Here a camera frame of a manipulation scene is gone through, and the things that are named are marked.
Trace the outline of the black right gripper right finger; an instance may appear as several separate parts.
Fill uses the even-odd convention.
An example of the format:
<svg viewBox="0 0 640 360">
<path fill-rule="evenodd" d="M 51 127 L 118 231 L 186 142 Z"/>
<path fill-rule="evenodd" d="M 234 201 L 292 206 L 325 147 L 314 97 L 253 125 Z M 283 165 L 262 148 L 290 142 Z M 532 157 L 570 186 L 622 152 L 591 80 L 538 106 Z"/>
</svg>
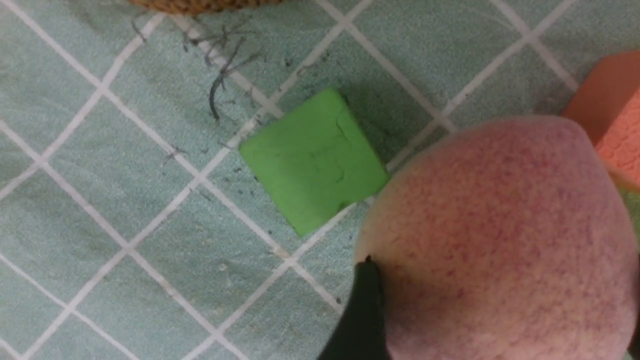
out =
<svg viewBox="0 0 640 360">
<path fill-rule="evenodd" d="M 627 346 L 627 354 L 632 360 L 640 360 L 640 321 L 635 324 L 630 343 Z"/>
</svg>

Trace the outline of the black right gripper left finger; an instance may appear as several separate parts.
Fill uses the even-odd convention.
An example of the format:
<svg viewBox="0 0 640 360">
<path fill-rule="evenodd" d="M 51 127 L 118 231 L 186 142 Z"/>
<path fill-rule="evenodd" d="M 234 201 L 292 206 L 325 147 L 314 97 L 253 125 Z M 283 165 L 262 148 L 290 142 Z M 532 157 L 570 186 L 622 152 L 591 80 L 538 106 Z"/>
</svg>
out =
<svg viewBox="0 0 640 360">
<path fill-rule="evenodd" d="M 382 278 L 371 256 L 355 264 L 349 300 L 318 358 L 390 360 Z"/>
</svg>

